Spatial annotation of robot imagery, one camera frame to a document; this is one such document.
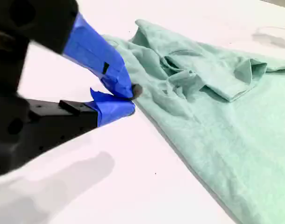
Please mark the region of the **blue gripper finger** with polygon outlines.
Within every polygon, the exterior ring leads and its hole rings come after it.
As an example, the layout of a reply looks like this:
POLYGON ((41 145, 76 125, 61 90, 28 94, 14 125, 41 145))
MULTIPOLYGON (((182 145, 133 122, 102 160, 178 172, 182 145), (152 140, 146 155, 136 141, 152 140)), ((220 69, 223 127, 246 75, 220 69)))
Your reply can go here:
POLYGON ((130 80, 120 53, 79 12, 75 0, 30 0, 31 40, 90 70, 112 94, 135 99, 142 87, 130 80))
POLYGON ((30 159, 81 136, 103 123, 135 112, 126 99, 96 92, 88 103, 60 100, 30 100, 30 159))

